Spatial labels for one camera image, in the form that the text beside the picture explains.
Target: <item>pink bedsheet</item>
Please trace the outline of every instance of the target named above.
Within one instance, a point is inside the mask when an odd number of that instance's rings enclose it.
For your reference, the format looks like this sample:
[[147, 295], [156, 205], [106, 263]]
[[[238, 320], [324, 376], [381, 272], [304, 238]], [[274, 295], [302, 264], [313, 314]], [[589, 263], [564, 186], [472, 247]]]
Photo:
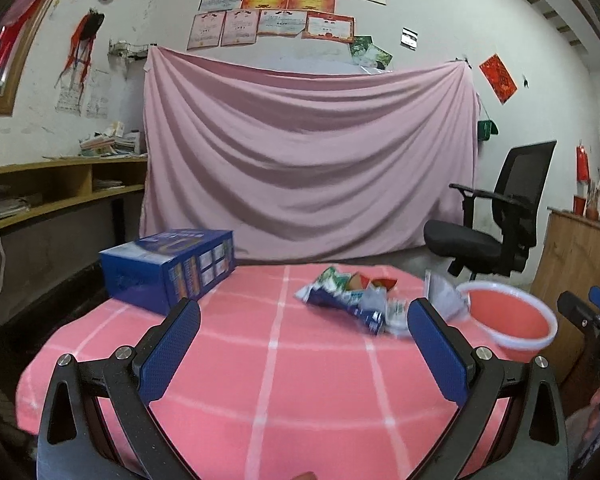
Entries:
[[[155, 416], [195, 471], [209, 480], [404, 479], [435, 443], [456, 406], [443, 399], [413, 342], [373, 338], [343, 312], [293, 297], [324, 264], [238, 267], [201, 301], [202, 327]], [[351, 267], [398, 279], [412, 300], [422, 281], [393, 267]], [[37, 433], [60, 354], [109, 356], [135, 344], [158, 315], [116, 300], [62, 327], [24, 371], [19, 425]], [[474, 345], [502, 354], [472, 320], [458, 325]], [[109, 401], [104, 412], [129, 463]], [[488, 452], [499, 405], [468, 468]]]
[[272, 72], [154, 47], [141, 236], [234, 231], [239, 260], [330, 261], [462, 223], [479, 105], [467, 63], [378, 75]]

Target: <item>metal screw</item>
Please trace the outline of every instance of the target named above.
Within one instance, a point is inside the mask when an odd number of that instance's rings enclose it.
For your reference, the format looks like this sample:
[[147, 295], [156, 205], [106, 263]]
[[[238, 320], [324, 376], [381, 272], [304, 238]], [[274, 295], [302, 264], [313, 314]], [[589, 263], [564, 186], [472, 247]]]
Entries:
[[126, 359], [131, 355], [131, 346], [121, 346], [116, 350], [116, 359]]
[[493, 357], [493, 352], [489, 350], [486, 346], [481, 346], [475, 351], [475, 354], [482, 359], [483, 361], [488, 361]]
[[71, 362], [71, 354], [62, 354], [58, 359], [58, 366], [67, 366]]
[[539, 355], [538, 357], [536, 357], [534, 359], [534, 361], [536, 362], [536, 364], [541, 367], [541, 368], [547, 368], [549, 365], [549, 361], [547, 361], [544, 357], [542, 357], [541, 355]]

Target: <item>pink plastic bowl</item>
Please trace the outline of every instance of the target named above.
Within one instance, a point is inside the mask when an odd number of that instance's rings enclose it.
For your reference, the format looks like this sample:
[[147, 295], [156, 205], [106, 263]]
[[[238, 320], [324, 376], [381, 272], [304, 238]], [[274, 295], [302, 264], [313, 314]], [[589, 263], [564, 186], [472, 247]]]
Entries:
[[471, 316], [493, 337], [509, 359], [528, 363], [558, 332], [553, 311], [535, 296], [493, 282], [458, 286], [471, 300]]

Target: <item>mesh chair back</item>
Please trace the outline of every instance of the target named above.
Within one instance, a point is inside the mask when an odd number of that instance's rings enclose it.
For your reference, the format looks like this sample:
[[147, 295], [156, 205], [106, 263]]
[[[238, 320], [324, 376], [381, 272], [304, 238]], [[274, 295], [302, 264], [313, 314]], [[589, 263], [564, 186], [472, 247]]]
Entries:
[[[544, 189], [544, 181], [549, 171], [555, 140], [519, 146], [510, 150], [498, 177], [494, 192], [513, 197], [530, 206], [532, 214], [520, 221], [518, 231], [519, 244], [525, 248], [535, 247], [536, 220], [538, 206]], [[491, 201], [493, 220], [502, 229], [504, 226], [505, 207], [497, 200]]]

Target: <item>wooden cabinet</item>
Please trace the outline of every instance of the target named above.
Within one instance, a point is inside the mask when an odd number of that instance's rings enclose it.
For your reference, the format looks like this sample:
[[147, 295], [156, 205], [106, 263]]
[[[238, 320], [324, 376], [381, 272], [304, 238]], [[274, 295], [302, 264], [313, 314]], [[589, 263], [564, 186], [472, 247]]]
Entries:
[[[550, 210], [544, 250], [531, 293], [557, 312], [558, 296], [565, 290], [588, 303], [589, 289], [600, 287], [600, 222]], [[563, 400], [568, 397], [565, 411], [570, 412], [573, 406], [588, 402], [599, 383], [589, 360], [581, 358], [584, 336], [561, 314], [557, 316], [558, 333], [542, 355], [552, 364], [558, 384], [563, 383]]]

